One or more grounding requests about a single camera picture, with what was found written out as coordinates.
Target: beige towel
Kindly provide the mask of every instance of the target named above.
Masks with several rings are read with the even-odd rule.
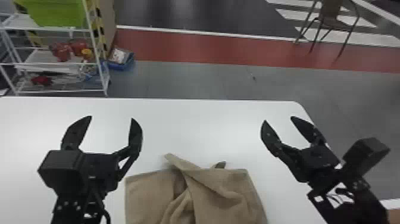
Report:
[[[127,224],[267,223],[248,172],[225,163],[202,169],[172,154],[176,169],[126,179]]]

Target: green bin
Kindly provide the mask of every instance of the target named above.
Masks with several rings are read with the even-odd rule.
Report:
[[[39,26],[82,27],[86,21],[82,0],[15,0]]]

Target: gray floor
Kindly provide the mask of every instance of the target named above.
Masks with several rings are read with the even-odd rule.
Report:
[[[299,102],[342,157],[375,136],[392,151],[366,178],[380,199],[400,198],[400,75],[138,61],[114,72],[110,97]]]

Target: blue container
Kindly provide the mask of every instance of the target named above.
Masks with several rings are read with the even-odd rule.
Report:
[[[112,61],[108,61],[108,68],[117,71],[125,71],[134,59],[135,59],[135,54],[130,53],[128,56],[128,60],[126,61],[125,64],[117,64]]]

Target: red object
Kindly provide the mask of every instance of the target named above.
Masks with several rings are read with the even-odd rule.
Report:
[[[49,86],[49,85],[52,84],[51,79],[49,77],[46,77],[46,76],[35,77],[35,78],[31,79],[31,82],[34,85],[41,84],[43,86]]]
[[[82,50],[88,48],[88,44],[85,40],[73,40],[70,45],[74,55],[77,57],[83,56]]]
[[[56,57],[60,62],[66,62],[71,59],[71,48],[68,45],[60,45],[56,50]]]

